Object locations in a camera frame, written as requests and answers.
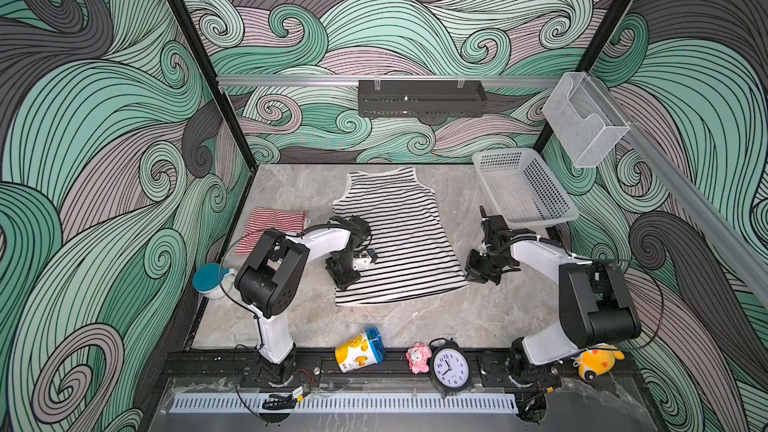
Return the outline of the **red white striped tank top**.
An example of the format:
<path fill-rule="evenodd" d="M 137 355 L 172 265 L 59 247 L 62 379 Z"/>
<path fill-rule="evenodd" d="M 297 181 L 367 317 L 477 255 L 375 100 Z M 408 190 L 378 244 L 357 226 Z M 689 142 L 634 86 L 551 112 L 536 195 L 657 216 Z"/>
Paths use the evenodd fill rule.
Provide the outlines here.
<path fill-rule="evenodd" d="M 281 233 L 295 235 L 308 224 L 308 214 L 305 210 L 278 210 L 256 207 L 251 212 L 241 239 L 235 245 L 235 253 L 248 255 L 255 247 L 261 236 L 270 229 Z"/>

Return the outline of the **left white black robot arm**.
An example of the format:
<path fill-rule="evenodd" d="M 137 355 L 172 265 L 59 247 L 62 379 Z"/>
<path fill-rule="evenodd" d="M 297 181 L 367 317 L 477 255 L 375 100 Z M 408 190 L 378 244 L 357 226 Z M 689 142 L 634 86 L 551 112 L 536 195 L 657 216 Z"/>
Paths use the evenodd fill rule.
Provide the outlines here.
<path fill-rule="evenodd" d="M 334 286 L 347 290 L 361 271 L 376 262 L 373 234 L 363 218 L 333 216 L 294 235 L 271 228 L 258 240 L 234 278 L 244 307 L 259 333 L 261 374 L 274 383 L 287 382 L 295 366 L 296 344 L 286 310 L 294 300 L 306 265 L 325 261 Z"/>

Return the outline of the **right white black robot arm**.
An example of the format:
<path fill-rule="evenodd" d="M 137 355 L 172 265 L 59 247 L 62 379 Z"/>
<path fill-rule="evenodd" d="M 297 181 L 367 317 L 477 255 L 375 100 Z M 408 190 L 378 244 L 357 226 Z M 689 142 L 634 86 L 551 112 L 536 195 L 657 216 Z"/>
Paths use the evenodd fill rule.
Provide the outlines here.
<path fill-rule="evenodd" d="M 514 378 L 527 378 L 583 352 L 611 352 L 618 343 L 640 336 L 641 320 L 615 261 L 580 257 L 554 239 L 512 229 L 502 216 L 479 210 L 483 240 L 467 257 L 469 281 L 498 285 L 505 274 L 527 266 L 558 288 L 557 320 L 511 346 Z"/>

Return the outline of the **black white zebra tank top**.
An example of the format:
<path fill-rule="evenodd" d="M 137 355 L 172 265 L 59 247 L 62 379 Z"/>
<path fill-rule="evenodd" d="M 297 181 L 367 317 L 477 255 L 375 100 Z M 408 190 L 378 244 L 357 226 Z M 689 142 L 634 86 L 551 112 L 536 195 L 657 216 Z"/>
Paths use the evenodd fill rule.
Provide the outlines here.
<path fill-rule="evenodd" d="M 415 169 L 349 173 L 333 211 L 368 223 L 376 255 L 357 282 L 335 294 L 336 306 L 416 300 L 468 285 L 441 222 L 436 192 L 419 181 Z"/>

